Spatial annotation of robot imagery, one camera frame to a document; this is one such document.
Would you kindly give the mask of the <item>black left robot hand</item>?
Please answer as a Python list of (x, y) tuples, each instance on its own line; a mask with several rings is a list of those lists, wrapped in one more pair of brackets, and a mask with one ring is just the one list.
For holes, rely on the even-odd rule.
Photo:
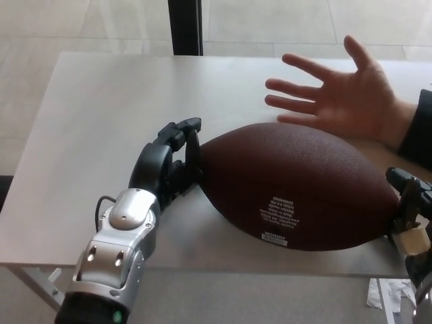
[(128, 187), (153, 193), (162, 210), (185, 195), (203, 175), (198, 140), (201, 126), (202, 119), (193, 117), (163, 127), (141, 151)]

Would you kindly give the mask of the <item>bare person's hand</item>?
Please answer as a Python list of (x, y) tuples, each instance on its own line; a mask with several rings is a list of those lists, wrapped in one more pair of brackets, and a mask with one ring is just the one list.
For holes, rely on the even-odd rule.
[(356, 71), (332, 70), (315, 61), (286, 53), (282, 61), (322, 81), (312, 87), (270, 78), (265, 103), (286, 110), (281, 123), (319, 129), (338, 136), (374, 140), (397, 150), (406, 137), (417, 105), (399, 99), (387, 76), (369, 52), (352, 36), (344, 48)]

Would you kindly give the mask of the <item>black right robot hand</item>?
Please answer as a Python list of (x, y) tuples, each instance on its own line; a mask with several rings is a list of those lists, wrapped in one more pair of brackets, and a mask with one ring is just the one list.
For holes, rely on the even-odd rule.
[(387, 238), (405, 256), (405, 266), (414, 287), (431, 287), (431, 183), (397, 167), (390, 167), (386, 180), (400, 194), (396, 216), (390, 221)]

